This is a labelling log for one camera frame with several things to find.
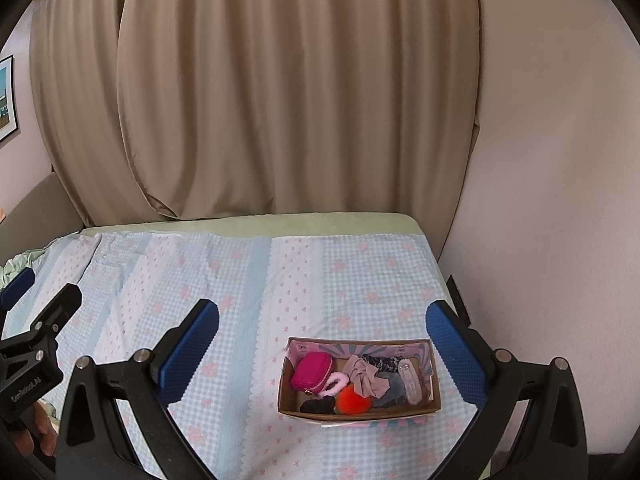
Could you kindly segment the orange fluffy pompom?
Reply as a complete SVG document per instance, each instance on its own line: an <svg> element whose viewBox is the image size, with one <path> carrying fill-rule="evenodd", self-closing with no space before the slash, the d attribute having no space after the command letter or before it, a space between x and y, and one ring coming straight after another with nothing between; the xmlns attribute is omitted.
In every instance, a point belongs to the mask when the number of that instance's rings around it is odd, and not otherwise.
<svg viewBox="0 0 640 480"><path fill-rule="evenodd" d="M355 416L367 413L372 408L372 399L356 393L354 385L349 384L335 397L337 414Z"/></svg>

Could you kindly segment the black white patterned scrunchie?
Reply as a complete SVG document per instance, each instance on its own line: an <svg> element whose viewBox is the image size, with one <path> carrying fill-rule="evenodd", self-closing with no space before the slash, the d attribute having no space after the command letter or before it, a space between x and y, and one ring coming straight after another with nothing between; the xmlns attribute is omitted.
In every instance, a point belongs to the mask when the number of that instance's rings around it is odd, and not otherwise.
<svg viewBox="0 0 640 480"><path fill-rule="evenodd" d="M380 373L397 373L399 363L402 361L401 356L371 356L363 353L361 357L363 361L374 366Z"/></svg>

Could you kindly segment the pink fluffy scrunchie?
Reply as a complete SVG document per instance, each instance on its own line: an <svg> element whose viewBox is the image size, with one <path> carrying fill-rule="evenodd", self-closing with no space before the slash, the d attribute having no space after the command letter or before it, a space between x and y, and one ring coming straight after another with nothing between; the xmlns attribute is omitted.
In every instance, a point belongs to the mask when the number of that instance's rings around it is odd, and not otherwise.
<svg viewBox="0 0 640 480"><path fill-rule="evenodd" d="M329 374L324 387L317 393L319 398L332 396L335 398L350 383L349 377L342 372L332 372Z"/></svg>

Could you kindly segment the cardboard box pink lining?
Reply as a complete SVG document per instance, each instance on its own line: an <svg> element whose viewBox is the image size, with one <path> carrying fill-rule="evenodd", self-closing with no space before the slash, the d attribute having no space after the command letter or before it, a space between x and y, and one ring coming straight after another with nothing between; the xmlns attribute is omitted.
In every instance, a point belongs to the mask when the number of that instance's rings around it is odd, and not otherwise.
<svg viewBox="0 0 640 480"><path fill-rule="evenodd" d="M440 393L432 344L292 338L277 407L283 415L322 425L373 425L434 414Z"/></svg>

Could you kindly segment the framed wall picture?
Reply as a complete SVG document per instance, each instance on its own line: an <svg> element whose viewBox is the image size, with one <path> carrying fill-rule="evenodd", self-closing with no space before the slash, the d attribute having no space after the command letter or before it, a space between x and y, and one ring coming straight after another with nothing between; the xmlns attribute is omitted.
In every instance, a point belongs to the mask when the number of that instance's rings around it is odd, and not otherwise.
<svg viewBox="0 0 640 480"><path fill-rule="evenodd" d="M14 103L14 56L2 58L0 63L0 142L18 129Z"/></svg>

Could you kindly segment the grey headboard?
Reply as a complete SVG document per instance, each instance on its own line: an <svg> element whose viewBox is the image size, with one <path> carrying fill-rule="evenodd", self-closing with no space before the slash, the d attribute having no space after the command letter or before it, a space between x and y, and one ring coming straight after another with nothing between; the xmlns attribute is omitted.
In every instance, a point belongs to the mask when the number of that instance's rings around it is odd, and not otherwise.
<svg viewBox="0 0 640 480"><path fill-rule="evenodd" d="M80 215L55 172L37 184L0 226L0 259L5 264L29 249L85 229Z"/></svg>

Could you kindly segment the pink patterned cloth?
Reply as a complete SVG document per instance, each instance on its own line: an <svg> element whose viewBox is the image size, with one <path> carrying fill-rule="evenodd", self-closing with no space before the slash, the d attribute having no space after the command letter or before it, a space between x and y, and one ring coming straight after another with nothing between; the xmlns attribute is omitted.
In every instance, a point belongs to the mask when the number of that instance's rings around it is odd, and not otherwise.
<svg viewBox="0 0 640 480"><path fill-rule="evenodd" d="M342 373L349 377L360 396L379 399L390 388L388 380L378 377L378 370L363 361L361 356L350 356L342 368Z"/></svg>

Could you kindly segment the magenta zip pouch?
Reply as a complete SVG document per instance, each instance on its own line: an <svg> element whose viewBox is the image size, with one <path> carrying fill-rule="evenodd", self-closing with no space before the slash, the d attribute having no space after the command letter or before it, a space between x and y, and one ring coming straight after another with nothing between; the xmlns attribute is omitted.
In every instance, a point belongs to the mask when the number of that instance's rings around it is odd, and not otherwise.
<svg viewBox="0 0 640 480"><path fill-rule="evenodd" d="M309 352L295 367L290 384L295 391L318 394L332 373L333 358L326 352Z"/></svg>

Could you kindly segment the green crumpled cloth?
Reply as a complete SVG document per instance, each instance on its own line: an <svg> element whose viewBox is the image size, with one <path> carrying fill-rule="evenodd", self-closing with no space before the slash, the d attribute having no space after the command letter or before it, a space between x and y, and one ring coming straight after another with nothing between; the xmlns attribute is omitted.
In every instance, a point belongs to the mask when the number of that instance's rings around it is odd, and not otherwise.
<svg viewBox="0 0 640 480"><path fill-rule="evenodd" d="M9 260L0 269L0 288L5 288L21 270L31 268L46 251L44 249L29 249Z"/></svg>

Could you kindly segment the beige curtain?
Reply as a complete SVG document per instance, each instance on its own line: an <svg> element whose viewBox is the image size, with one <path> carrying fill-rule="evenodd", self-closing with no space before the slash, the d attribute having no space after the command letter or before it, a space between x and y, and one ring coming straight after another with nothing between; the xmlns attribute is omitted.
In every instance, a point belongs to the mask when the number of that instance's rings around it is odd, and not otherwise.
<svg viewBox="0 0 640 480"><path fill-rule="evenodd" d="M88 226L391 211L436 242L472 143L478 0L36 0L43 141Z"/></svg>

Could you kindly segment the green bed sheet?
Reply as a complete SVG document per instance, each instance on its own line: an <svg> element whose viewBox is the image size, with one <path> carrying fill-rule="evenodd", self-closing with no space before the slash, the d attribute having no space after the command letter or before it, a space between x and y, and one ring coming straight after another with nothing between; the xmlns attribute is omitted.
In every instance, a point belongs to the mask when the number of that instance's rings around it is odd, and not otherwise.
<svg viewBox="0 0 640 480"><path fill-rule="evenodd" d="M418 222L405 214L388 212L313 212L312 214L258 214L209 220L145 222L126 226L97 226L85 235L105 232L213 233L228 237L326 236L364 234L421 235Z"/></svg>

